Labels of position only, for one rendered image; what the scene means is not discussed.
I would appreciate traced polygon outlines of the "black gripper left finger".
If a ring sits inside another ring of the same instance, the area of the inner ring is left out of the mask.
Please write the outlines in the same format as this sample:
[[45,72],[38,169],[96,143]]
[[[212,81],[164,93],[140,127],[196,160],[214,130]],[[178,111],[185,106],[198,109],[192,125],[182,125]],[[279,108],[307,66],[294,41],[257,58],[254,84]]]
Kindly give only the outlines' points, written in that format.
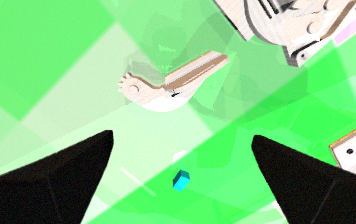
[[81,224],[113,145],[103,130],[0,175],[0,224]]

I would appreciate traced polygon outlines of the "light blue rectangular block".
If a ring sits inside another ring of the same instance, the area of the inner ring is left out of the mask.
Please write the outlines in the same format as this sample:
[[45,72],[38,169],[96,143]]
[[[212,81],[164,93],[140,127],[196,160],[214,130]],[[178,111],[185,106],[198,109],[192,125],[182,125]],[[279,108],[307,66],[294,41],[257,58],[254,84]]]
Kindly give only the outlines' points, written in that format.
[[180,169],[180,171],[172,181],[172,188],[182,191],[189,182],[190,182],[189,173]]

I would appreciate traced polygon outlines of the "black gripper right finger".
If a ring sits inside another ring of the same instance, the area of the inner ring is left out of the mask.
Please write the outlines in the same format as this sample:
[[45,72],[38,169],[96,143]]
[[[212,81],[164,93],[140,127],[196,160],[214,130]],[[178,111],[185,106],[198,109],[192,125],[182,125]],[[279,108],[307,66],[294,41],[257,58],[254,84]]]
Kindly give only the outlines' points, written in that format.
[[262,135],[250,149],[288,224],[356,224],[356,174]]

